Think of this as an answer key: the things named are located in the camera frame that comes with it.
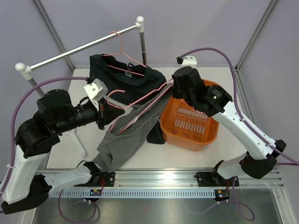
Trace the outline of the grey shorts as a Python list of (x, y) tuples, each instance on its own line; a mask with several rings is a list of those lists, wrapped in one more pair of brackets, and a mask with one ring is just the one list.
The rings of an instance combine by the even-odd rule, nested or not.
[(93, 162), (109, 173), (121, 168), (138, 151), (159, 121), (172, 96), (172, 89), (172, 84), (167, 84), (153, 99), (119, 117), (106, 131)]

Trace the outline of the dark green shorts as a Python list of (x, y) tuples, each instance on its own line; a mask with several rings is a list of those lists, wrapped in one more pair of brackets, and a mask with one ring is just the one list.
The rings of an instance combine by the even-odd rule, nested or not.
[(89, 76), (101, 80), (108, 92), (123, 90), (113, 93), (111, 99), (124, 105), (130, 105), (166, 82), (165, 76), (157, 70), (119, 62), (113, 56), (96, 54), (90, 56), (89, 61)]

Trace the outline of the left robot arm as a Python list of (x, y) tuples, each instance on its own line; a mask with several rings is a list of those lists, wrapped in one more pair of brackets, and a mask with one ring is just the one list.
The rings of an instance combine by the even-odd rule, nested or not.
[(36, 208), (50, 194), (65, 188), (100, 183), (101, 171), (94, 162), (85, 162), (79, 168), (53, 177), (36, 174), (41, 161), (60, 142), (60, 135), (93, 122), (103, 130), (125, 112), (108, 105), (104, 98), (99, 103), (100, 109), (96, 109), (91, 101), (73, 106), (69, 93), (61, 89), (51, 90), (37, 101), (38, 111), (33, 118), (19, 126), (13, 138), (17, 155), (2, 197), (1, 208), (4, 214)]

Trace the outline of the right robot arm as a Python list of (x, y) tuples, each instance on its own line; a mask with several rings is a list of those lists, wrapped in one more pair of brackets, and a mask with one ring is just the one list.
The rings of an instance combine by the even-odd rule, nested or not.
[(237, 111), (232, 96), (219, 85), (205, 85), (197, 69), (179, 68), (172, 75), (173, 97), (183, 99), (194, 110), (213, 118), (229, 130), (246, 148), (234, 159), (219, 161), (210, 174), (198, 176), (207, 185), (226, 186), (233, 178), (247, 174), (261, 179), (273, 170), (286, 143), (266, 136), (255, 124)]

